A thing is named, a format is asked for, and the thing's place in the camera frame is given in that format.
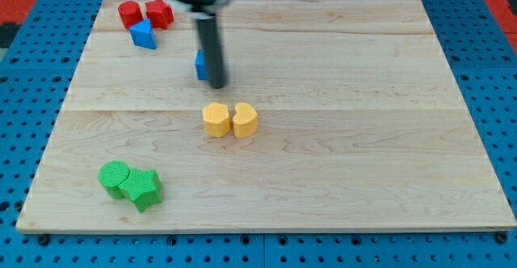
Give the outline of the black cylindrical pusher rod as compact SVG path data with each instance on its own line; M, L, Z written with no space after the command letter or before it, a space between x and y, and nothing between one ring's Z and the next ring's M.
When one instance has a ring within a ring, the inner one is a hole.
M204 53L208 83L213 89L221 89L226 85L226 71L217 15L197 19L195 25Z

